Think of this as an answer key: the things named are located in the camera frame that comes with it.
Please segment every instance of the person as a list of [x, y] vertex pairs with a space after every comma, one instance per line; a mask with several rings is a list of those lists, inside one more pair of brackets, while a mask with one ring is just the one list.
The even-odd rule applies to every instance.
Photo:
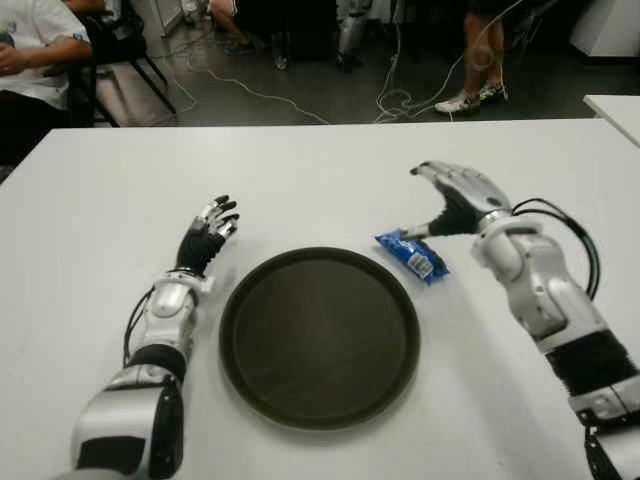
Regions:
[[61, 0], [0, 2], [0, 165], [16, 165], [49, 130], [69, 126], [67, 76], [47, 70], [91, 55], [86, 30]]
[[467, 43], [464, 88], [453, 98], [437, 103], [437, 112], [472, 113], [482, 103], [508, 99], [503, 79], [502, 20], [491, 23], [508, 6], [506, 0], [470, 0], [469, 13], [464, 20]]
[[208, 10], [216, 24], [229, 32], [234, 42], [227, 45], [227, 55], [249, 55], [256, 53], [249, 36], [239, 27], [255, 21], [257, 0], [209, 0]]
[[75, 14], [100, 13], [106, 10], [105, 0], [64, 0]]

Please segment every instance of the gray floor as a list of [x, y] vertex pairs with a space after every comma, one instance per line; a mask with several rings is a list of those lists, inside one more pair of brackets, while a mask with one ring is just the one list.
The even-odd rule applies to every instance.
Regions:
[[[138, 0], [135, 5], [146, 20], [149, 53], [169, 78], [167, 94], [180, 113], [171, 115], [130, 66], [118, 65], [112, 75], [100, 80], [98, 91], [122, 126], [319, 123], [288, 103], [258, 98], [238, 84], [214, 79], [212, 74], [237, 79], [261, 94], [287, 97], [332, 124], [371, 123], [379, 115], [375, 100], [391, 55], [381, 41], [365, 45], [361, 52], [364, 65], [350, 75], [338, 72], [331, 62], [294, 63], [288, 70], [279, 71], [266, 50], [256, 56], [226, 57], [222, 47], [215, 44], [206, 20], [194, 27], [180, 25], [168, 39], [162, 39], [148, 2]], [[443, 84], [449, 66], [436, 53], [426, 52], [418, 63], [401, 56], [396, 86], [411, 92], [415, 100], [428, 99]], [[462, 68], [456, 68], [443, 98], [460, 89], [462, 75]], [[637, 67], [585, 64], [569, 48], [510, 55], [505, 81], [511, 90], [508, 103], [483, 107], [472, 117], [454, 120], [590, 117], [591, 110], [582, 103], [587, 93], [640, 94]], [[415, 121], [450, 119], [430, 111]]]

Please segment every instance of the blue wrapper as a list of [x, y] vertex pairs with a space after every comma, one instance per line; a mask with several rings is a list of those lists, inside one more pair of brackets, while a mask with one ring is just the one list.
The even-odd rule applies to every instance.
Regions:
[[426, 243], [421, 240], [401, 240], [400, 230], [378, 235], [375, 239], [429, 285], [449, 273], [444, 260]]

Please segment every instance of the white label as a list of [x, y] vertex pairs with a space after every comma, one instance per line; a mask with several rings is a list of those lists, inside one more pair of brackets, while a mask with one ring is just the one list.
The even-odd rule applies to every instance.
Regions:
[[409, 265], [409, 268], [416, 272], [420, 278], [424, 278], [433, 272], [433, 265], [429, 259], [417, 252], [411, 255], [407, 265]]

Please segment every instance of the robot finger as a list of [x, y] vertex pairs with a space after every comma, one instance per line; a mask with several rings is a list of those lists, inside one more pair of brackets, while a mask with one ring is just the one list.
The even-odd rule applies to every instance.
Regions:
[[449, 171], [447, 173], [447, 180], [443, 183], [456, 188], [461, 192], [471, 193], [477, 189], [475, 186], [476, 175], [475, 170], [462, 167], [460, 165], [449, 165]]
[[226, 202], [226, 203], [222, 203], [218, 206], [216, 206], [216, 208], [214, 208], [211, 212], [211, 217], [214, 218], [214, 224], [217, 225], [219, 222], [217, 220], [217, 218], [222, 215], [225, 212], [228, 212], [229, 210], [233, 210], [234, 208], [236, 208], [238, 206], [238, 202]]
[[429, 232], [429, 224], [424, 223], [422, 225], [418, 225], [416, 227], [411, 227], [407, 229], [400, 229], [400, 239], [401, 240], [418, 240], [421, 238], [427, 238], [430, 236]]
[[224, 223], [222, 223], [222, 225], [220, 225], [217, 229], [216, 229], [216, 233], [218, 233], [219, 235], [222, 235], [225, 239], [228, 239], [231, 235], [233, 235], [234, 233], [236, 233], [236, 231], [238, 231], [238, 219], [240, 218], [240, 215], [229, 215], [228, 217], [225, 217]]
[[423, 175], [434, 175], [434, 176], [436, 175], [448, 176], [450, 173], [458, 170], [458, 168], [456, 168], [454, 165], [449, 165], [448, 163], [436, 162], [436, 161], [423, 162], [420, 164], [418, 168], [424, 172]]
[[447, 171], [439, 165], [436, 166], [435, 163], [437, 162], [421, 163], [417, 167], [411, 169], [411, 175], [421, 175], [431, 183], [436, 184], [438, 181], [438, 176], [446, 176]]
[[238, 215], [237, 213], [234, 213], [233, 215], [227, 215], [226, 217], [223, 217], [223, 218], [217, 218], [215, 221], [214, 227], [217, 230], [229, 220], [235, 220], [237, 222], [239, 218], [240, 218], [240, 215]]
[[478, 186], [478, 189], [481, 192], [486, 193], [487, 199], [493, 199], [491, 200], [492, 204], [505, 209], [511, 209], [511, 202], [509, 201], [509, 198], [495, 183], [491, 181], [489, 177], [480, 174], [480, 176], [474, 180], [474, 183]]
[[229, 195], [222, 195], [214, 200], [218, 205], [227, 203], [229, 201]]

